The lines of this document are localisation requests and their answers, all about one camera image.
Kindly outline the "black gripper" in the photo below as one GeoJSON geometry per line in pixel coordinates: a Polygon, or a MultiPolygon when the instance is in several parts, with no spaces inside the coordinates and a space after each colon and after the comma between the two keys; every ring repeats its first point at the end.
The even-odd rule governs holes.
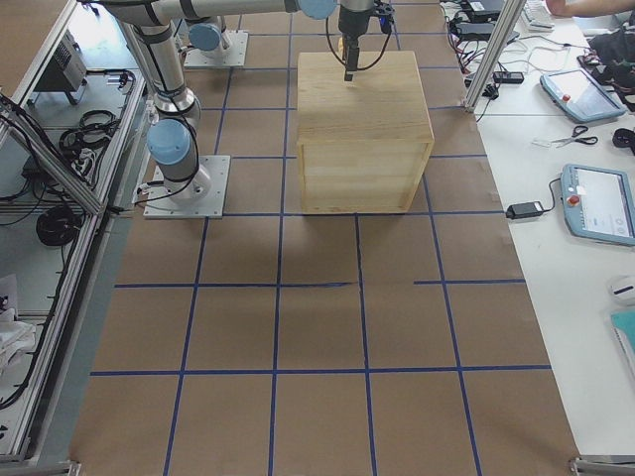
{"type": "Polygon", "coordinates": [[[377,18],[383,34],[392,33],[393,7],[380,0],[342,0],[339,3],[338,29],[343,34],[344,80],[349,82],[358,70],[358,40],[368,31],[371,18],[377,18]]]}

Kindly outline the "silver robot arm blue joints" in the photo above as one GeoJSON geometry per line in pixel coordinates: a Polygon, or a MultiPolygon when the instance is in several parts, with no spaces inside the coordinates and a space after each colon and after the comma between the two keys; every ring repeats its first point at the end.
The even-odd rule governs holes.
{"type": "Polygon", "coordinates": [[[196,127],[200,105],[188,88],[174,39],[176,20],[269,13],[303,13],[327,21],[341,1],[100,1],[120,24],[132,31],[128,46],[152,86],[159,120],[149,129],[147,147],[163,174],[163,186],[184,190],[199,171],[196,127]]]}

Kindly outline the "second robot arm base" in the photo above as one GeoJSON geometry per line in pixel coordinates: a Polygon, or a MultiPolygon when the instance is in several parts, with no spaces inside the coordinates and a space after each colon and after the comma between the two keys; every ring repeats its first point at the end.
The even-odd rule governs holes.
{"type": "Polygon", "coordinates": [[[187,20],[190,44],[206,55],[226,52],[231,47],[223,16],[187,20]]]}

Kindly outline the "person's hand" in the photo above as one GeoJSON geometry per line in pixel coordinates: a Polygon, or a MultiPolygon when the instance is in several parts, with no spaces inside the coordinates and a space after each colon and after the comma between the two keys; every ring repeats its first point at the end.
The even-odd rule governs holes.
{"type": "Polygon", "coordinates": [[[556,17],[568,18],[572,16],[570,6],[566,0],[546,0],[546,8],[556,17]]]}

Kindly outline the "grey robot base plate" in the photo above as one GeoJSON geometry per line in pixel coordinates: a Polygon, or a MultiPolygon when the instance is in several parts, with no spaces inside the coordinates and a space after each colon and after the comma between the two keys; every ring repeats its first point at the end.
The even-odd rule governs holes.
{"type": "Polygon", "coordinates": [[[230,157],[220,155],[200,156],[199,171],[192,182],[181,188],[174,182],[152,187],[148,201],[144,202],[143,215],[147,219],[195,219],[223,216],[224,201],[230,172],[230,157]]]}

